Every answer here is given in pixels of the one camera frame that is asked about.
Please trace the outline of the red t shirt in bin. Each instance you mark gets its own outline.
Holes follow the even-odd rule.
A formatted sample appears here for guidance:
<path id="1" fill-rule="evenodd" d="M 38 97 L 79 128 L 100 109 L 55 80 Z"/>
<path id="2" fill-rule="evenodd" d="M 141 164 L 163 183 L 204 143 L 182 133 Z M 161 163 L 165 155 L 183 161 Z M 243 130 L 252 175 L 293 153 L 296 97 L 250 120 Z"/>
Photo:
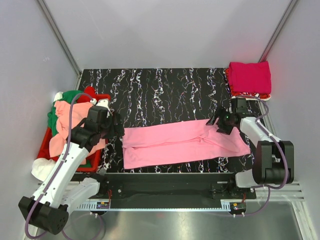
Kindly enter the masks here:
<path id="1" fill-rule="evenodd" d="M 84 89 L 84 94 L 82 94 L 77 100 L 77 103 L 86 103 L 91 100 L 97 100 L 97 95 L 95 89 L 92 86 L 87 86 Z"/>

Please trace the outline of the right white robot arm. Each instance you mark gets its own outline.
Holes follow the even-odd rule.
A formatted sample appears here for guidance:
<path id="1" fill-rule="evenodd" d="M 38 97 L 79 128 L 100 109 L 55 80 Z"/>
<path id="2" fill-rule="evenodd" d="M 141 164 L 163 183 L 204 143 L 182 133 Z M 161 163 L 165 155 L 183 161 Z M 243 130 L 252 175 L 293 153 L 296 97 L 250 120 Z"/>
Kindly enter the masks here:
<path id="1" fill-rule="evenodd" d="M 249 112 L 247 102 L 245 96 L 232 98 L 229 108 L 218 106 L 206 123 L 216 126 L 219 133 L 228 136 L 233 130 L 239 130 L 255 146 L 252 168 L 234 174 L 222 189 L 235 199 L 256 188 L 279 190 L 294 181 L 293 143 L 271 133 L 262 124 L 262 116 Z"/>

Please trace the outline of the pink t shirt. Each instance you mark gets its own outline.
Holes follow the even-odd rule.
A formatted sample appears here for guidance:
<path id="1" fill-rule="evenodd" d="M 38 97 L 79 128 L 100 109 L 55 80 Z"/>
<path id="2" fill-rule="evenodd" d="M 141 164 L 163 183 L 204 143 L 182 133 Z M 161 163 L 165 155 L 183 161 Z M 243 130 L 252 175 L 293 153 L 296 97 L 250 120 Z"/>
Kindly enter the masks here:
<path id="1" fill-rule="evenodd" d="M 250 154 L 250 147 L 234 128 L 230 134 L 207 125 L 207 120 L 189 120 L 145 127 L 125 128 L 122 138 L 126 170 L 203 161 Z"/>

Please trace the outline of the red plastic bin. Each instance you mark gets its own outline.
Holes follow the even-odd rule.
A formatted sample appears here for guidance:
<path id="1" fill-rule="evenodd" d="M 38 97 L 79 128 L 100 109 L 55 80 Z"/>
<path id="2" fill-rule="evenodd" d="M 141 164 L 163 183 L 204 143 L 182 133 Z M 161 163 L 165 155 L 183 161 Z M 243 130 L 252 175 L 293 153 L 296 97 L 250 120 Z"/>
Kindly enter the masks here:
<path id="1" fill-rule="evenodd" d="M 58 160 L 64 145 L 67 143 L 69 134 L 69 117 L 70 105 L 74 97 L 82 93 L 80 90 L 70 90 L 58 92 L 53 100 L 52 108 L 47 114 L 47 130 L 45 132 L 37 158 L 47 160 Z M 108 94 L 96 95 L 97 100 L 111 99 Z M 89 108 L 92 107 L 90 102 L 77 103 L 75 101 L 72 107 L 71 126 L 74 128 L 80 121 L 87 117 Z M 94 172 L 98 168 L 101 160 L 102 149 L 105 148 L 107 140 L 101 139 L 100 142 L 92 148 L 89 155 L 82 161 L 77 172 Z"/>

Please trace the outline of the black marble pattern mat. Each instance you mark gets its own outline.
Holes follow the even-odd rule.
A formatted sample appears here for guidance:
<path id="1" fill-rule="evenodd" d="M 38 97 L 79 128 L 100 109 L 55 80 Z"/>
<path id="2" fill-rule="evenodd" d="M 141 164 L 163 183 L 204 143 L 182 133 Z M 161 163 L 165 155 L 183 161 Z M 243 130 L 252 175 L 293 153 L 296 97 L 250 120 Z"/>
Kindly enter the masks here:
<path id="1" fill-rule="evenodd" d="M 85 69 L 77 90 L 93 87 L 111 96 L 110 108 L 123 125 L 148 127 L 209 119 L 218 106 L 229 107 L 231 91 L 225 68 Z M 234 173 L 252 168 L 255 146 L 243 133 L 251 153 L 179 164 L 124 169 L 122 138 L 113 138 L 101 152 L 97 171 L 103 173 Z"/>

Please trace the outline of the folded magenta t shirt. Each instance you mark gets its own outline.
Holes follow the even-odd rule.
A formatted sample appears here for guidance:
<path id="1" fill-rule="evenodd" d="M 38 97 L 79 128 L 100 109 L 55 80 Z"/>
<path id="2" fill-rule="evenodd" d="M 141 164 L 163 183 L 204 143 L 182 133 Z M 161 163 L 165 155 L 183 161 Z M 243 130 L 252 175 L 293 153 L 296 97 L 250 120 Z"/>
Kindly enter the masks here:
<path id="1" fill-rule="evenodd" d="M 239 93 L 270 94 L 272 81 L 267 61 L 258 63 L 229 63 L 229 82 Z"/>

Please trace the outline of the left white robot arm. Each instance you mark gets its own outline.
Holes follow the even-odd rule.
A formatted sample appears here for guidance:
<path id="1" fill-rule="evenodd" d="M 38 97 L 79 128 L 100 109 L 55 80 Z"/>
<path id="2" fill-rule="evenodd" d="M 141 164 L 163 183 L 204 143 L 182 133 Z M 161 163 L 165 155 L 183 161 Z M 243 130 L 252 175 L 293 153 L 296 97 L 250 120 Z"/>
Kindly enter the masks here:
<path id="1" fill-rule="evenodd" d="M 86 177 L 68 194 L 65 190 L 93 147 L 100 141 L 124 134 L 121 115 L 98 104 L 90 107 L 87 117 L 69 130 L 67 142 L 48 177 L 31 197 L 23 196 L 18 203 L 29 239 L 36 239 L 29 233 L 29 225 L 57 235 L 80 204 L 92 196 L 103 198 L 108 193 L 107 184 L 92 177 Z"/>

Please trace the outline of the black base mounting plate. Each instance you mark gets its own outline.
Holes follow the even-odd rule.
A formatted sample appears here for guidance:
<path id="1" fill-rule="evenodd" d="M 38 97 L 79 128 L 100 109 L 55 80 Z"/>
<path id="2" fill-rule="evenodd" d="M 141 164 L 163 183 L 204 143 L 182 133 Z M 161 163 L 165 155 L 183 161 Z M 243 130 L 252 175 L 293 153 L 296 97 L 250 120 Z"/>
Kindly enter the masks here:
<path id="1" fill-rule="evenodd" d="M 102 176 L 102 186 L 111 191 L 112 199 L 135 195 L 256 199 L 254 190 L 236 188 L 234 176 L 233 173 L 106 173 Z"/>

